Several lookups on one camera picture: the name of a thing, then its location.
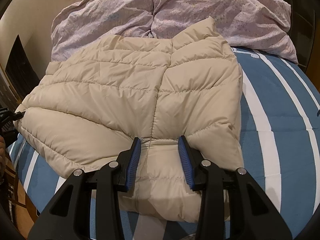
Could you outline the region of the black flat television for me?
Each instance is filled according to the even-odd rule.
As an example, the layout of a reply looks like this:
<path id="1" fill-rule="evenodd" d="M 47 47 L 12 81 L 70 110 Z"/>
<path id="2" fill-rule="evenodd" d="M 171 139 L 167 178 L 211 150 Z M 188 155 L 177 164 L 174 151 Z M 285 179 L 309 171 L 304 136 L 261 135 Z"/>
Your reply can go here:
<path id="1" fill-rule="evenodd" d="M 19 35 L 16 36 L 10 51 L 5 72 L 22 98 L 26 97 L 40 82 L 27 58 Z"/>

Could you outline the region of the blue white striped bedsheet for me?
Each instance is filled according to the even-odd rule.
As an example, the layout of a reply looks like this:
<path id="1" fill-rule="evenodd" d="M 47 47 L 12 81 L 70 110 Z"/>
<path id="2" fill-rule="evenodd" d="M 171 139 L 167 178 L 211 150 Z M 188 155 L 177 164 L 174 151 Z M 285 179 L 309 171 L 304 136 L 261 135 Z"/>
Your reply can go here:
<path id="1" fill-rule="evenodd" d="M 293 239 L 319 229 L 319 92 L 292 62 L 233 47 L 244 73 L 240 144 L 245 168 L 275 197 Z M 42 211 L 65 181 L 19 135 L 8 147 L 27 196 Z M 121 211 L 125 239 L 194 239 L 196 224 Z M 319 233 L 302 239 L 319 239 Z"/>

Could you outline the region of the beige quilted down jacket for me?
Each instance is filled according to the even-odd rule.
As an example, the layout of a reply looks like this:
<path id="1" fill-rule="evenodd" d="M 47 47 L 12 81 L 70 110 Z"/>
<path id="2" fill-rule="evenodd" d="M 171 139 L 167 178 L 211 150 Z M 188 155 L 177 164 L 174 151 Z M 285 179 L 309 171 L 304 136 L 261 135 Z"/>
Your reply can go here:
<path id="1" fill-rule="evenodd" d="M 120 208 L 195 223 L 201 196 L 186 184 L 178 139 L 221 168 L 242 166 L 241 95 L 242 68 L 209 17 L 170 39 L 107 35 L 51 62 L 14 125 L 65 178 L 100 169 L 139 138 Z"/>

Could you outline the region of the dark wooden shelf cabinet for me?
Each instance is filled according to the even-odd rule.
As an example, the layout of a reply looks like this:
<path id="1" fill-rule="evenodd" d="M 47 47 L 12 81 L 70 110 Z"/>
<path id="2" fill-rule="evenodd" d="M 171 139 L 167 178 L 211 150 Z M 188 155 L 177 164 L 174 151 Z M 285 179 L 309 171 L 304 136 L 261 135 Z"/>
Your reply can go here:
<path id="1" fill-rule="evenodd" d="M 289 37 L 296 48 L 298 66 L 303 72 L 307 72 L 317 36 L 319 0 L 284 1 L 291 5 Z"/>

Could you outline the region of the lilac floral duvet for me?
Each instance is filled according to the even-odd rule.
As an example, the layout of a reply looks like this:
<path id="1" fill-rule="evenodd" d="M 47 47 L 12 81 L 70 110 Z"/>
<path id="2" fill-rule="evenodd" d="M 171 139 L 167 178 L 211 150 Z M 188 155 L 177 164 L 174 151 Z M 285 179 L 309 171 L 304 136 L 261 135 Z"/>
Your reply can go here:
<path id="1" fill-rule="evenodd" d="M 54 18 L 51 59 L 65 61 L 104 35 L 173 38 L 208 17 L 230 46 L 298 61 L 284 0 L 81 0 Z"/>

